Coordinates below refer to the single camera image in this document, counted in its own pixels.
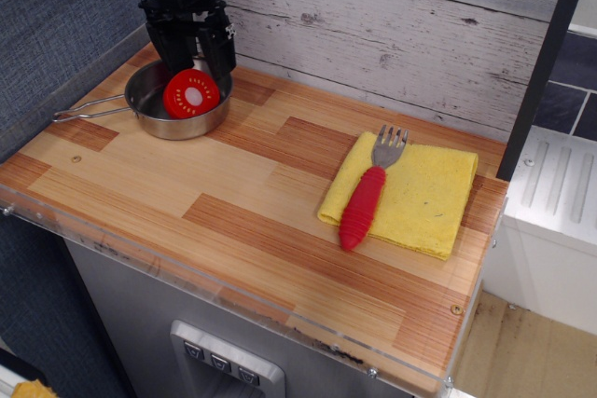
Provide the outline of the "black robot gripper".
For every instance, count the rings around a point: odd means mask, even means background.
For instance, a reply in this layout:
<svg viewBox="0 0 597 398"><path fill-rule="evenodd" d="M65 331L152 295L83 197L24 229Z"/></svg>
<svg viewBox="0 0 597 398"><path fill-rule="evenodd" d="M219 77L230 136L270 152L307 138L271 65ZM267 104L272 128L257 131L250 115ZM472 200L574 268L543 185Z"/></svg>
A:
<svg viewBox="0 0 597 398"><path fill-rule="evenodd" d="M228 76L236 67L234 25L222 0L141 0L146 29L162 62L172 75L194 65L195 17L200 17L197 37L212 78Z"/></svg>

